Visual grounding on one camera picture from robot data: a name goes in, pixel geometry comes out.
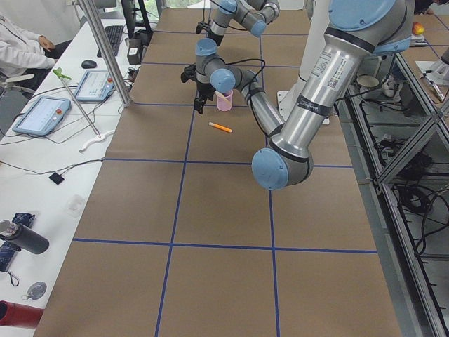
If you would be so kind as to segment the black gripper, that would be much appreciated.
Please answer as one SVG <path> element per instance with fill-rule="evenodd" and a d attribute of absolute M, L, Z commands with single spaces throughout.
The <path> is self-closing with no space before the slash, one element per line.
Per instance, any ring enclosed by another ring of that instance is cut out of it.
<path fill-rule="evenodd" d="M 209 32 L 207 37 L 209 39 L 212 39 L 218 46 L 221 45 L 222 40 L 223 40 L 223 36 L 222 35 L 216 34 L 214 32 Z"/>
<path fill-rule="evenodd" d="M 198 81 L 196 83 L 196 89 L 199 96 L 194 99 L 194 111 L 203 114 L 203 108 L 207 103 L 207 100 L 214 99 L 215 88 L 210 83 Z"/>

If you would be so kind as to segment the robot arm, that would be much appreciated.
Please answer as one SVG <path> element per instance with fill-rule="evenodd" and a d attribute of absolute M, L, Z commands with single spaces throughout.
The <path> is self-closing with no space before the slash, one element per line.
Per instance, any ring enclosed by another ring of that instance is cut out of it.
<path fill-rule="evenodd" d="M 232 20 L 253 36 L 260 37 L 279 14 L 278 1 L 218 1 L 215 16 L 207 29 L 207 37 L 220 46 Z"/>
<path fill-rule="evenodd" d="M 238 90 L 268 138 L 268 146 L 253 157 L 254 178 L 268 190 L 296 185 L 310 176 L 309 145 L 363 59 L 409 47 L 414 6 L 413 1 L 318 1 L 307 39 L 317 54 L 302 61 L 311 71 L 290 90 L 286 117 L 271 104 L 255 73 L 227 64 L 217 52 L 231 21 L 261 36 L 280 14 L 277 1 L 219 1 L 212 22 L 198 24 L 207 35 L 196 43 L 196 61 L 181 80 L 196 83 L 197 112 L 216 93 Z"/>

